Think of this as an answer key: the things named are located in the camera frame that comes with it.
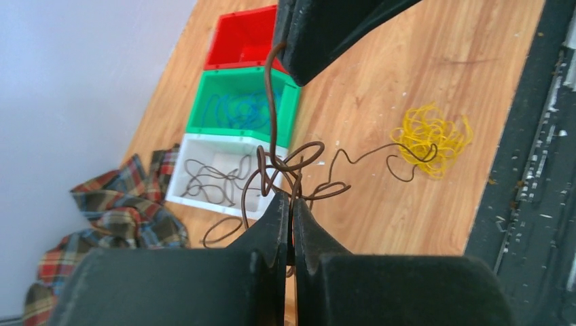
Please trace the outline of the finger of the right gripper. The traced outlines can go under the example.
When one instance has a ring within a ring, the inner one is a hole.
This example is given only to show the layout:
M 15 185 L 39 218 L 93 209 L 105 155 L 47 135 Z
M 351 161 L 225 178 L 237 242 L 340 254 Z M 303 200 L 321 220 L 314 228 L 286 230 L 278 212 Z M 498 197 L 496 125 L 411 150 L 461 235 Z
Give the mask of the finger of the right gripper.
M 419 0 L 279 1 L 272 44 L 298 86 L 305 86 L 362 37 Z

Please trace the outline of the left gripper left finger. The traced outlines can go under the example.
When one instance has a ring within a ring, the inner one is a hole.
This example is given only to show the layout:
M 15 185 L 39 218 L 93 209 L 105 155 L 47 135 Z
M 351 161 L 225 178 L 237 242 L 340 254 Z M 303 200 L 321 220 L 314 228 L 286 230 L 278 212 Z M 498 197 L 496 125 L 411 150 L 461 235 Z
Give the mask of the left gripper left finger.
M 222 249 L 93 249 L 50 325 L 282 325 L 289 196 Z

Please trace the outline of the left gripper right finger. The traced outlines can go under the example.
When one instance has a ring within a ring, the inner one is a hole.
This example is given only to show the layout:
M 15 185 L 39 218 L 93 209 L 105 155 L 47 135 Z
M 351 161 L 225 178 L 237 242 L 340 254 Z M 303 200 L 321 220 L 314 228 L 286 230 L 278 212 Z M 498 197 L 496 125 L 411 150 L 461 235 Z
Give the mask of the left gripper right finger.
M 360 255 L 293 203 L 299 325 L 513 325 L 494 273 L 464 256 Z

